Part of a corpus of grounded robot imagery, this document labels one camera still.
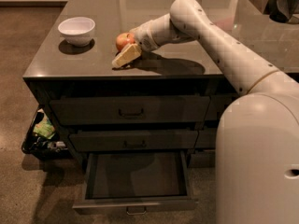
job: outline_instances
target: apple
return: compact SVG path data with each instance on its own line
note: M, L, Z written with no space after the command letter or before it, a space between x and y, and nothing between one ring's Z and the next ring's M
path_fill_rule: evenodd
M134 44L134 34L131 33L123 33L116 37L116 48L119 52L127 45L128 43Z

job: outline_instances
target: concrete floor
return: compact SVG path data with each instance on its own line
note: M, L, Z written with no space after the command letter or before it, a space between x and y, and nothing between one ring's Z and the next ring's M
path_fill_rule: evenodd
M0 7L0 223L215 223L214 169L189 169L194 211L81 216L72 209L84 174L72 159L21 152L37 102L22 75L57 19L58 7Z

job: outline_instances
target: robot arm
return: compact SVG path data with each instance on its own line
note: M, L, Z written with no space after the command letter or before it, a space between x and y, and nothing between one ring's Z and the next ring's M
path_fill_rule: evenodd
M169 14L131 33L144 51L197 40L240 95L298 91L297 82L213 24L196 0L176 0Z

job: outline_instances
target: cabinet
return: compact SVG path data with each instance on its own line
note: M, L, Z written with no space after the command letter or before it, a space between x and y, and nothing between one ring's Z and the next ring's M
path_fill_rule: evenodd
M187 167L215 147L212 131L225 105L212 96L227 93L230 101L234 90L196 43L112 69L115 37L132 26L125 9L140 17L140 7L120 7L123 1L70 0L23 78L86 172L74 203L79 213L193 209ZM59 23L74 16L94 19L90 46L75 48L60 37ZM178 58L166 57L174 52Z

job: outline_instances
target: white bowl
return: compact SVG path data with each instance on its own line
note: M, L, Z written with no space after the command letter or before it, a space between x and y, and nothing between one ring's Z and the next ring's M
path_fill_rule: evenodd
M76 17L61 22L58 30L64 39L76 46L87 46L94 37L95 23L92 19Z

